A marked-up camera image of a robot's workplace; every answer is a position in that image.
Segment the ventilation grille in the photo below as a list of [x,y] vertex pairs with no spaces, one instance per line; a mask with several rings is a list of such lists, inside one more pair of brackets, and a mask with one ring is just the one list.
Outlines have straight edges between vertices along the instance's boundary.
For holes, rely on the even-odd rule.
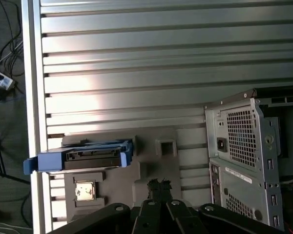
[[229,194],[229,199],[226,198],[226,206],[228,210],[253,218],[253,211],[231,194]]
[[231,160],[255,167],[255,118],[250,111],[228,113],[229,152]]

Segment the power strip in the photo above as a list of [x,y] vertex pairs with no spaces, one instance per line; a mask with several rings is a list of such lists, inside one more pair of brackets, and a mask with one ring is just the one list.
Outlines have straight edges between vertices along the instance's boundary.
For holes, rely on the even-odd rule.
[[14,87],[15,81],[0,72],[0,88],[10,90]]

